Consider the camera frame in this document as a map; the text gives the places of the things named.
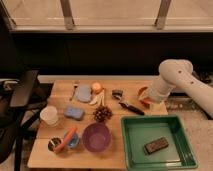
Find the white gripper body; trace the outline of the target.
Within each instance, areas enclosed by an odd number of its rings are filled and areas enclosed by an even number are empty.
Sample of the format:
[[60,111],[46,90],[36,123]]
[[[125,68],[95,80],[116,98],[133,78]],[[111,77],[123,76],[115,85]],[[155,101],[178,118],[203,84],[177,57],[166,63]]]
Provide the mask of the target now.
[[163,78],[156,78],[148,87],[148,97],[153,102],[162,102],[168,98],[173,89],[174,86]]

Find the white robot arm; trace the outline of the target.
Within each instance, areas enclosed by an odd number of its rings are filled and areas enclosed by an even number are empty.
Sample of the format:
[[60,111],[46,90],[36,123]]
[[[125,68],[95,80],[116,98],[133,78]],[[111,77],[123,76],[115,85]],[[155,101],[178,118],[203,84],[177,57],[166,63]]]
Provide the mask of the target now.
[[213,88],[196,79],[192,72],[193,65],[188,60],[163,61],[159,65],[159,76],[148,88],[148,97],[153,102],[160,103],[178,87],[213,118]]

